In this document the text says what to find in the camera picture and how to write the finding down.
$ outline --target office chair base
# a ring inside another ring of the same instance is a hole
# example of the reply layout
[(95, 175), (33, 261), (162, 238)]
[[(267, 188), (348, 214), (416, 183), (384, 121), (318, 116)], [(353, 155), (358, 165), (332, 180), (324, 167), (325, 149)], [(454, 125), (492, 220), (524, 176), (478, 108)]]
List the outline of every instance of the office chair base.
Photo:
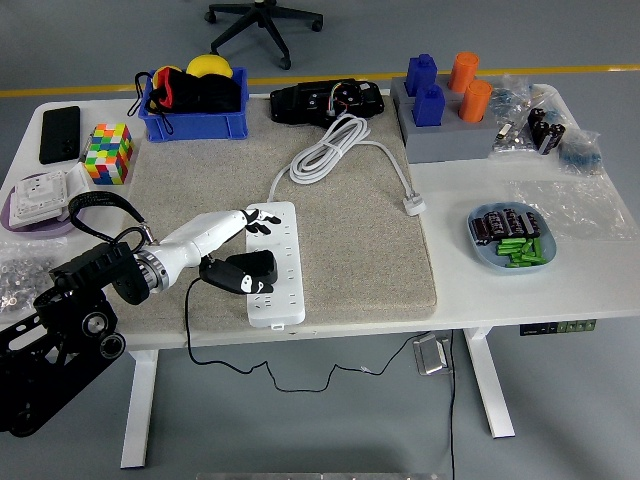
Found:
[(240, 32), (248, 28), (250, 25), (257, 23), (258, 27), (264, 28), (269, 32), (271, 38), (276, 42), (278, 48), (282, 51), (283, 57), (280, 59), (280, 68), (289, 70), (291, 68), (291, 58), (289, 49), (280, 36), (278, 29), (273, 23), (273, 18), (293, 18), (299, 20), (311, 20), (311, 30), (320, 32), (323, 27), (323, 16), (317, 13), (294, 10), (291, 8), (278, 7), (276, 0), (265, 0), (263, 2), (255, 2), (254, 4), (212, 4), (209, 5), (209, 11), (205, 13), (204, 19), (209, 23), (216, 23), (216, 12), (233, 13), (242, 15), (242, 17), (222, 33), (218, 38), (211, 42), (211, 53), (218, 55), (218, 48), (224, 43), (231, 40)]

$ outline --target rubik's cube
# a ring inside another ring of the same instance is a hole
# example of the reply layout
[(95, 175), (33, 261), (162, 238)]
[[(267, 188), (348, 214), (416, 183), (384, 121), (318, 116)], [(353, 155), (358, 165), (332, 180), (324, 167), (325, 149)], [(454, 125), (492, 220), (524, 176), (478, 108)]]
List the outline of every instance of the rubik's cube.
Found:
[(97, 185), (122, 185), (133, 154), (131, 132), (124, 123), (96, 126), (84, 166)]

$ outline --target robotic arm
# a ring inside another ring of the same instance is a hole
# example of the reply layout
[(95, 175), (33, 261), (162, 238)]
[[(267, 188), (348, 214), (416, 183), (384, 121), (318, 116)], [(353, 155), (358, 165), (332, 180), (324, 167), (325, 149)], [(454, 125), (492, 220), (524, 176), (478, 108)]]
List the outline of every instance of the robotic arm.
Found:
[[(115, 239), (77, 218), (86, 206), (117, 206), (140, 222)], [(103, 240), (96, 247), (50, 272), (54, 286), (34, 301), (36, 313), (0, 332), (0, 431), (18, 437), (35, 433), (89, 385), (125, 350), (115, 331), (118, 318), (102, 289), (112, 284), (128, 303), (138, 305), (170, 288), (185, 268), (237, 293), (272, 292), (277, 267), (269, 251), (234, 255), (225, 261), (210, 254), (245, 228), (270, 233), (264, 222), (280, 220), (260, 210), (198, 215), (161, 242), (144, 218), (122, 197), (90, 192), (75, 197), (69, 211), (79, 229)], [(132, 230), (143, 239), (133, 250), (121, 238)], [(42, 326), (46, 333), (28, 345), (12, 342)]]

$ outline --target blue plastic bin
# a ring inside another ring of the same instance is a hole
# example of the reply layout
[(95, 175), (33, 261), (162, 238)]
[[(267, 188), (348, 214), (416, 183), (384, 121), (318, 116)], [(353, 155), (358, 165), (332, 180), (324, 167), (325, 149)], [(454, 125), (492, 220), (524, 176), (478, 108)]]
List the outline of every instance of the blue plastic bin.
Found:
[[(155, 70), (149, 72), (151, 77)], [(247, 84), (247, 69), (234, 68), (231, 77), (240, 85), (241, 101), (240, 111), (236, 113), (167, 113), (167, 120), (173, 126), (173, 134), (169, 135), (162, 123), (162, 117), (149, 113), (144, 107), (152, 90), (151, 78), (142, 96), (142, 105), (138, 117), (144, 120), (147, 126), (147, 135), (150, 142), (168, 142), (171, 140), (204, 140), (214, 138), (228, 138), (242, 140), (247, 138), (246, 108), (249, 100), (249, 86)]]

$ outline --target gray floor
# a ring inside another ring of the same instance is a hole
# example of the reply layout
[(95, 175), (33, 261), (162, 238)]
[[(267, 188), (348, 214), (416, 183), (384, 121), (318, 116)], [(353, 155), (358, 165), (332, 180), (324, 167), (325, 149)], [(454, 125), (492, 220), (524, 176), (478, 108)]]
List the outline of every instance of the gray floor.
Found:
[[(325, 14), (321, 33), (280, 22), (293, 68), (277, 67), (266, 32), (252, 28), (220, 49), (251, 78), (406, 71), (430, 53), (442, 69), (473, 50), (481, 68), (639, 64), (636, 2), (281, 0)], [(131, 84), (208, 51), (217, 26), (206, 2), (0, 3), (0, 93), (14, 89)], [(463, 13), (473, 9), (473, 16)], [(602, 134), (606, 168), (636, 220), (640, 72), (542, 75), (583, 128)], [(269, 91), (271, 87), (254, 88)], [(36, 106), (126, 94), (0, 97), (0, 177)], [(381, 368), (407, 335), (207, 348), (200, 358), (247, 367), (269, 359), (281, 386), (317, 388), (334, 362)], [(598, 322), (591, 333), (489, 336), (517, 436), (493, 440), (459, 332), (455, 458), (458, 479), (640, 478), (637, 319)], [(418, 376), (405, 349), (382, 377), (338, 372), (322, 394), (277, 393), (265, 371), (244, 377), (196, 367), (164, 351), (147, 467), (120, 471), (133, 375), (123, 356), (36, 435), (0, 435), (0, 478), (193, 479), (198, 472), (441, 472), (451, 477), (449, 379)]]

